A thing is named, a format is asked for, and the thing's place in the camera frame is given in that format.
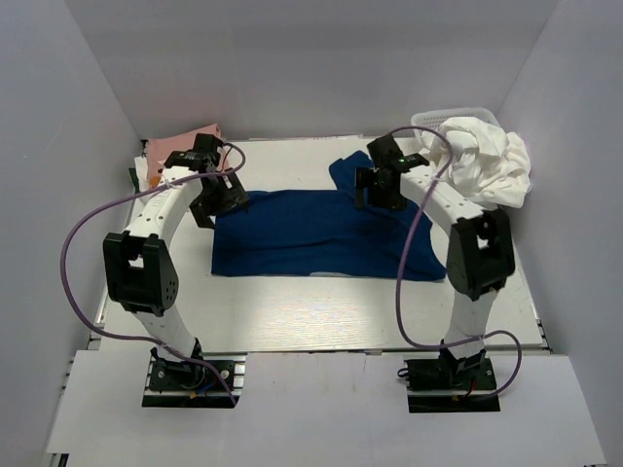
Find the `blue t-shirt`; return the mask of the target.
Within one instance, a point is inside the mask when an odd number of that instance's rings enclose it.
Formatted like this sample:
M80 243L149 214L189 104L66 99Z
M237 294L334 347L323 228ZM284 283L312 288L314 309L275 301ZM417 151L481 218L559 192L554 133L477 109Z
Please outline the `blue t-shirt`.
M247 208L216 219L212 274L395 278L419 208L356 209L355 170L371 164L362 151L335 160L332 190L250 193Z

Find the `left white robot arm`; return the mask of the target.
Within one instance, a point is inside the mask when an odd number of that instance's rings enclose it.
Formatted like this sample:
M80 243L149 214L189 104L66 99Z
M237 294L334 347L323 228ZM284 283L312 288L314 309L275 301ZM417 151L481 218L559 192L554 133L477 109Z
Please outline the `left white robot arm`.
M201 229L214 218L246 208L249 196L230 168L221 168L228 143L199 133L191 149L173 151L164 162L158 186L142 211L123 230L103 240L107 288L112 301L132 314L156 341L157 356L174 362L172 376L194 388L205 377L201 345L176 308L179 277L168 246L184 215Z

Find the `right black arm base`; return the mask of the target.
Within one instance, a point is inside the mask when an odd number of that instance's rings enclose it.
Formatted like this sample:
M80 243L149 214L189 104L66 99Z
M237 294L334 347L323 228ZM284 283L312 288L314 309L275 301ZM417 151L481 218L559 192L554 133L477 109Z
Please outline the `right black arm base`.
M494 368L486 358L477 368L454 376L441 359L408 359L397 371L406 383L409 413L497 413Z

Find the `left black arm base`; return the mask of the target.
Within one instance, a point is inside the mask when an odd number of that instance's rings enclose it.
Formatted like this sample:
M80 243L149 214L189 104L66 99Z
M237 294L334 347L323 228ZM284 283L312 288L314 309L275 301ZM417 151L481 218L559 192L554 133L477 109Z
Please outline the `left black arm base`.
M216 356L215 359L207 359L207 362L218 371L238 401L243 388L245 358ZM164 409L232 409L235 406L212 371L205 367L191 372L188 370L189 365L186 362L173 368L153 354L141 406Z

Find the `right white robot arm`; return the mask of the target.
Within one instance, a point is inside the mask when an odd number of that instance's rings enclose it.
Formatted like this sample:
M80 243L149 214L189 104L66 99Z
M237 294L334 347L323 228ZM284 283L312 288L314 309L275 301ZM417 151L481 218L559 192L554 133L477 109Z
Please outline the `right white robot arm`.
M449 240L446 274L455 290L449 328L434 346L442 359L440 378L453 388L472 380L485 358L484 339L493 303L516 268L510 221L500 208L488 210L443 182L442 172L419 154L406 155L390 134L367 146L372 167L355 172L355 204L397 211L415 203L398 271L420 221L429 218Z

